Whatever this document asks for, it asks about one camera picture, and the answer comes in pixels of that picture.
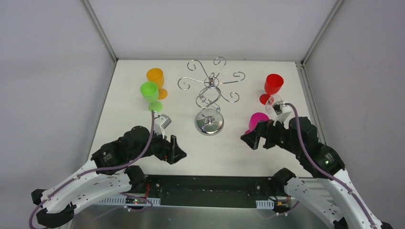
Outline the pink wine glass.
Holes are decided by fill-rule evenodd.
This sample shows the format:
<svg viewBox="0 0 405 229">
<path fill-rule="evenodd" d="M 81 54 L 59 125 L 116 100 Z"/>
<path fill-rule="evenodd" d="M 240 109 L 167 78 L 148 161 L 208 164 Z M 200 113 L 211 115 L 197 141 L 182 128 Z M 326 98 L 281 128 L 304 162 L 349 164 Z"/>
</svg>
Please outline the pink wine glass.
<svg viewBox="0 0 405 229">
<path fill-rule="evenodd" d="M 244 132 L 244 134 L 248 134 L 249 132 L 253 131 L 260 121 L 268 121 L 269 116 L 262 112 L 257 112 L 251 115 L 249 123 L 248 123 L 248 130 Z"/>
</svg>

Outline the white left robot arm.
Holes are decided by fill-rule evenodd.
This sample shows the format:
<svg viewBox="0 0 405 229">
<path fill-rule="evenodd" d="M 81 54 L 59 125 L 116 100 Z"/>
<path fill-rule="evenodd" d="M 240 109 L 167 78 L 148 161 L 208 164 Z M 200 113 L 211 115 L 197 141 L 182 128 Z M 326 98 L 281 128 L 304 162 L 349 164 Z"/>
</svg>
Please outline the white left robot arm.
<svg viewBox="0 0 405 229">
<path fill-rule="evenodd" d="M 46 229 L 60 227 L 86 207 L 120 193 L 140 193 L 145 189 L 146 176 L 134 163 L 143 157 L 155 156 L 168 164 L 175 164 L 187 154 L 179 147 L 177 138 L 171 139 L 135 126 L 122 137 L 106 143 L 94 152 L 80 169 L 59 185 L 36 189 L 31 193 L 36 205 L 29 218 Z"/>
</svg>

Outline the orange wine glass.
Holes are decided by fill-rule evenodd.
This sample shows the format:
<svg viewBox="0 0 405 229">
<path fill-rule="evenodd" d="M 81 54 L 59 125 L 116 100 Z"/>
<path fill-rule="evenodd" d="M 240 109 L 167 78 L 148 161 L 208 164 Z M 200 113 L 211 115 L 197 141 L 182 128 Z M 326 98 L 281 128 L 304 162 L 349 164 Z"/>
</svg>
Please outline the orange wine glass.
<svg viewBox="0 0 405 229">
<path fill-rule="evenodd" d="M 146 77 L 148 81 L 154 82 L 158 86 L 159 100 L 163 100 L 168 96 L 168 91 L 163 88 L 164 74 L 160 68 L 152 68 L 148 70 Z"/>
</svg>

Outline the red wine glass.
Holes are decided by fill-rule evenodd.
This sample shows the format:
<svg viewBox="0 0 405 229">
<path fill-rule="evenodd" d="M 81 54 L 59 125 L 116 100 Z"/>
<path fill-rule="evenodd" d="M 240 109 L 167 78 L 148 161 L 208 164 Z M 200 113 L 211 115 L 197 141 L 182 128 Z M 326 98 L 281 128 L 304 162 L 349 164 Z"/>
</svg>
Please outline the red wine glass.
<svg viewBox="0 0 405 229">
<path fill-rule="evenodd" d="M 262 94 L 259 97 L 260 103 L 265 104 L 271 95 L 274 95 L 279 92 L 279 90 L 281 89 L 283 84 L 284 84 L 284 79 L 282 78 L 282 76 L 280 76 L 279 74 L 275 74 L 275 73 L 269 74 L 266 77 L 265 84 L 264 84 L 264 90 L 266 93 Z"/>
</svg>

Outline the chrome wine glass rack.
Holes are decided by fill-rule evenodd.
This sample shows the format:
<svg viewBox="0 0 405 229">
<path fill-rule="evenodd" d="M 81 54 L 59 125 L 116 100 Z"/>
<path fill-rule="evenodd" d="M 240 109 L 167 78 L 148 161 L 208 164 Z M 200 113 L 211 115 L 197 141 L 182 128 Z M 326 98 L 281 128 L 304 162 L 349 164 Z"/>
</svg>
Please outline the chrome wine glass rack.
<svg viewBox="0 0 405 229">
<path fill-rule="evenodd" d="M 240 100 L 240 95 L 237 92 L 230 92 L 229 98 L 226 98 L 220 89 L 220 85 L 241 82 L 246 78 L 246 74 L 244 72 L 237 71 L 233 73 L 235 80 L 222 82 L 219 79 L 219 75 L 225 68 L 226 64 L 227 60 L 224 57 L 216 57 L 213 60 L 213 65 L 221 65 L 221 69 L 218 72 L 208 73 L 201 61 L 190 60 L 187 63 L 187 69 L 189 71 L 195 71 L 197 69 L 197 65 L 199 65 L 205 75 L 205 78 L 203 80 L 197 80 L 185 76 L 181 77 L 177 82 L 178 87 L 183 91 L 190 89 L 190 84 L 187 83 L 188 81 L 198 82 L 203 85 L 203 88 L 199 91 L 195 98 L 195 103 L 201 110 L 194 119 L 194 125 L 196 130 L 205 136 L 217 135 L 224 128 L 224 117 L 221 114 L 221 107 L 217 102 L 221 98 L 231 104 L 237 103 Z"/>
</svg>

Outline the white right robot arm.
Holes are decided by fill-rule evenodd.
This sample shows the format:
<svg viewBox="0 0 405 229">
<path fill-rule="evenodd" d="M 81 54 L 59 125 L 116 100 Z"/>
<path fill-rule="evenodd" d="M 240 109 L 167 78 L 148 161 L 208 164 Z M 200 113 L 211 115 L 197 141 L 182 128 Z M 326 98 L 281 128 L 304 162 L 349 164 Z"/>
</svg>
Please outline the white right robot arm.
<svg viewBox="0 0 405 229">
<path fill-rule="evenodd" d="M 308 190 L 303 181 L 283 168 L 274 174 L 271 189 L 276 195 L 285 193 L 294 197 L 320 218 L 330 229 L 390 229 L 379 220 L 357 193 L 345 164 L 331 147 L 319 142 L 317 128 L 307 117 L 294 117 L 288 128 L 279 121 L 260 121 L 255 129 L 242 135 L 251 149 L 256 150 L 260 138 L 265 149 L 278 146 L 295 155 L 308 171 L 330 194 L 333 202 Z"/>
</svg>

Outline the clear wine glass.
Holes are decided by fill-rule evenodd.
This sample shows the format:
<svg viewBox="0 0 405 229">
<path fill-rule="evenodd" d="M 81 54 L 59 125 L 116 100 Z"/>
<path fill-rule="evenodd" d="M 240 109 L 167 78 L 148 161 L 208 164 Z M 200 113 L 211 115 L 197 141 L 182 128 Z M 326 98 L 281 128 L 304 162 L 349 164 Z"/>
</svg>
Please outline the clear wine glass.
<svg viewBox="0 0 405 229">
<path fill-rule="evenodd" d="M 281 97 L 277 94 L 269 96 L 265 102 L 265 110 L 268 115 L 278 115 L 280 113 L 279 102 Z"/>
</svg>

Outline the green wine glass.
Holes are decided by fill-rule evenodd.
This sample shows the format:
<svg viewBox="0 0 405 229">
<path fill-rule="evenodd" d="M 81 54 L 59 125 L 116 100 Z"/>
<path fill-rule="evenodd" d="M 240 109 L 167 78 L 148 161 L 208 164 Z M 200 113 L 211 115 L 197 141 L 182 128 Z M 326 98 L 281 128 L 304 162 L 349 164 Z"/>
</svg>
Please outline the green wine glass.
<svg viewBox="0 0 405 229">
<path fill-rule="evenodd" d="M 163 105 L 159 102 L 159 88 L 156 83 L 148 81 L 141 85 L 140 92 L 142 97 L 149 103 L 148 109 L 154 112 L 160 112 Z"/>
</svg>

